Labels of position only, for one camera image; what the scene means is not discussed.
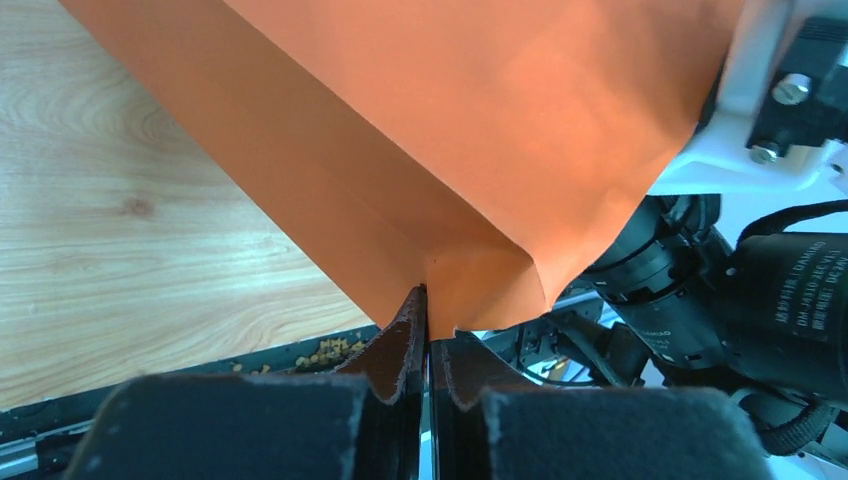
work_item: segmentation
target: wooden table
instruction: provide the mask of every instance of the wooden table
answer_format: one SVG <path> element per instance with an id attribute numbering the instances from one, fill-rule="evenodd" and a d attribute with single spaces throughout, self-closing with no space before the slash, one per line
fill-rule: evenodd
<path id="1" fill-rule="evenodd" d="M 0 0 L 0 410 L 367 322 L 55 0 Z"/>

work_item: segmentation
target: white plastic mount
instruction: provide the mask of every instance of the white plastic mount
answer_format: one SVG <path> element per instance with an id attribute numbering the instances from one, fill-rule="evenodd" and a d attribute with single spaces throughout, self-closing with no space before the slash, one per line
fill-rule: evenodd
<path id="1" fill-rule="evenodd" d="M 774 69 L 804 21 L 814 16 L 848 18 L 848 1 L 747 0 L 719 83 L 715 113 L 671 161 L 650 194 L 793 191 L 812 185 L 823 174 L 848 194 L 848 152 L 842 143 L 793 146 L 779 161 L 764 164 L 752 161 L 745 148 L 760 103 L 771 94 L 767 87 Z M 843 165 L 834 167 L 834 159 Z"/>

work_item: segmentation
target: orange paper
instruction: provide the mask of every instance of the orange paper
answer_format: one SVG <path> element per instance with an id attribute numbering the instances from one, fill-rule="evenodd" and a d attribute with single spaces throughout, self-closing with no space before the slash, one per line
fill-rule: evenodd
<path id="1" fill-rule="evenodd" d="M 742 0 L 62 0 L 385 325 L 550 308 L 690 138 Z"/>

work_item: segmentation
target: black wire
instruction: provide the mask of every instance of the black wire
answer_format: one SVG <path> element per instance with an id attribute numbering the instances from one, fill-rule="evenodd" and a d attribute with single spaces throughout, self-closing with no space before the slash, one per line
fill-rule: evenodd
<path id="1" fill-rule="evenodd" d="M 536 372 L 531 371 L 529 368 L 525 367 L 521 362 L 521 352 L 524 350 L 524 325 L 518 327 L 518 341 L 515 342 L 515 366 L 518 368 L 518 371 L 527 375 L 528 377 L 538 380 L 547 385 L 553 385 L 557 387 L 594 387 L 596 386 L 594 382 L 586 381 L 586 382 L 562 382 L 559 380 L 552 380 L 550 378 L 543 377 Z"/>
<path id="2" fill-rule="evenodd" d="M 564 333 L 577 348 L 586 355 L 586 358 L 592 362 L 595 367 L 601 372 L 601 375 L 607 379 L 610 385 L 614 387 L 627 387 L 627 383 L 622 380 L 621 376 L 619 376 L 615 370 L 613 370 L 612 365 L 607 362 L 607 360 L 601 356 L 598 350 L 592 345 L 592 342 L 586 338 L 586 335 L 583 335 L 583 332 L 574 328 L 573 325 L 569 324 L 567 321 L 554 320 L 552 318 L 548 318 L 548 321 L 553 323 L 553 325 L 558 328 L 562 333 Z"/>
<path id="3" fill-rule="evenodd" d="M 772 427 L 762 420 L 754 423 L 763 448 L 772 455 L 785 457 L 798 453 L 819 438 L 838 412 L 829 405 L 811 402 L 795 418 L 782 425 Z"/>
<path id="4" fill-rule="evenodd" d="M 686 217 L 691 213 L 692 208 L 695 207 L 695 204 L 692 202 L 692 197 L 689 195 L 683 195 L 677 197 L 674 205 L 671 206 L 667 213 L 664 213 L 662 216 L 665 219 L 666 223 L 668 223 L 669 227 L 675 228 L 680 226 L 685 220 Z"/>
<path id="5" fill-rule="evenodd" d="M 784 208 L 783 210 L 778 210 L 777 212 L 751 222 L 750 225 L 742 230 L 736 244 L 738 245 L 742 243 L 742 240 L 754 235 L 771 235 L 774 233 L 780 233 L 795 223 L 845 211 L 848 211 L 848 200 L 834 200 L 831 202 L 821 202 L 814 203 L 812 205 L 798 205 L 795 207 Z"/>

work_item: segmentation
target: metal bolt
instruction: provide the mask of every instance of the metal bolt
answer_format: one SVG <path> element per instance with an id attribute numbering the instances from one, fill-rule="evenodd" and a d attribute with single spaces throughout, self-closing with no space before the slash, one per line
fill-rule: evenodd
<path id="1" fill-rule="evenodd" d="M 777 144 L 761 143 L 751 147 L 751 160 L 756 163 L 777 163 L 780 160 L 780 153 Z"/>
<path id="2" fill-rule="evenodd" d="M 783 77 L 771 91 L 771 97 L 781 105 L 798 105 L 810 96 L 812 80 L 800 73 L 790 73 Z"/>

